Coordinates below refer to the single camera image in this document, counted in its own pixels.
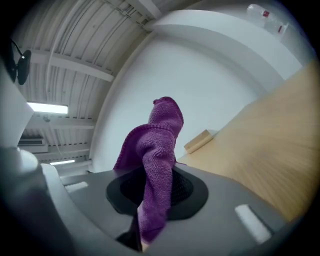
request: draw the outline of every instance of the black cable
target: black cable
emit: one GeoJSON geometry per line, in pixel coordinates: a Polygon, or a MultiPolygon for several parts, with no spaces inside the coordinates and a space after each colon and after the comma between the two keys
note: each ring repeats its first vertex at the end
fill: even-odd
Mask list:
{"type": "Polygon", "coordinates": [[[10,40],[11,40],[11,42],[14,44],[15,48],[18,50],[19,54],[22,56],[23,54],[22,54],[22,52],[20,51],[20,49],[19,49],[18,45],[16,44],[16,42],[13,41],[11,38],[10,38],[10,40]]]}

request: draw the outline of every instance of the white bottle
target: white bottle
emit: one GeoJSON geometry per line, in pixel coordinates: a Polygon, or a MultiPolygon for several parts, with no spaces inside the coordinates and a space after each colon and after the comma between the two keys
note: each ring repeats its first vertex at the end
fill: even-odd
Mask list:
{"type": "Polygon", "coordinates": [[[252,23],[263,27],[277,38],[281,38],[286,30],[287,26],[277,16],[258,4],[250,4],[246,13],[252,23]]]}

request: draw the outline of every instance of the bottle label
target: bottle label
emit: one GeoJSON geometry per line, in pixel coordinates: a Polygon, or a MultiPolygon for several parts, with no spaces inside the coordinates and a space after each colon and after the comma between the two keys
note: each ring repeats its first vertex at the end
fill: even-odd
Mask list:
{"type": "Polygon", "coordinates": [[[267,10],[265,10],[264,12],[263,12],[263,17],[268,17],[269,16],[269,14],[270,14],[270,12],[268,12],[267,10]]]}

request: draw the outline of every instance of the small wooden block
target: small wooden block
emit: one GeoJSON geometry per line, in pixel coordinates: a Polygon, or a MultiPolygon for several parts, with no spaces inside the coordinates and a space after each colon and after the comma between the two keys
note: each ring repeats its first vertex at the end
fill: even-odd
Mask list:
{"type": "Polygon", "coordinates": [[[192,152],[201,148],[203,145],[207,144],[213,138],[214,138],[214,134],[212,134],[208,130],[204,130],[197,137],[195,137],[194,139],[189,141],[187,144],[185,144],[184,148],[188,154],[191,154],[192,152]]]}

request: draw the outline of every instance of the corrugated metal ceiling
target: corrugated metal ceiling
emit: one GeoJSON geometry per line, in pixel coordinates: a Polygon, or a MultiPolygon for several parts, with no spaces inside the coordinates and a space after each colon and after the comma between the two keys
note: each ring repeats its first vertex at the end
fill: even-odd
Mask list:
{"type": "MultiPolygon", "coordinates": [[[[173,9],[183,1],[187,2],[153,1],[163,12],[173,9]]],[[[53,50],[61,56],[94,65],[115,77],[132,51],[146,37],[143,25],[148,19],[124,0],[82,0],[81,4],[77,3],[78,0],[40,2],[24,17],[12,39],[23,51],[31,49],[45,56],[53,50]],[[74,15],[68,20],[55,49],[52,49],[61,24],[71,10],[74,10],[74,15]]],[[[68,105],[68,115],[34,115],[47,119],[97,120],[111,82],[54,65],[49,66],[48,80],[46,72],[47,62],[31,63],[26,83],[17,84],[20,92],[27,101],[68,105]]],[[[87,144],[90,148],[93,129],[46,126],[27,128],[22,136],[44,138],[49,149],[82,144],[87,144]]],[[[37,154],[37,157],[41,162],[89,157],[88,150],[60,152],[37,154]]]]}

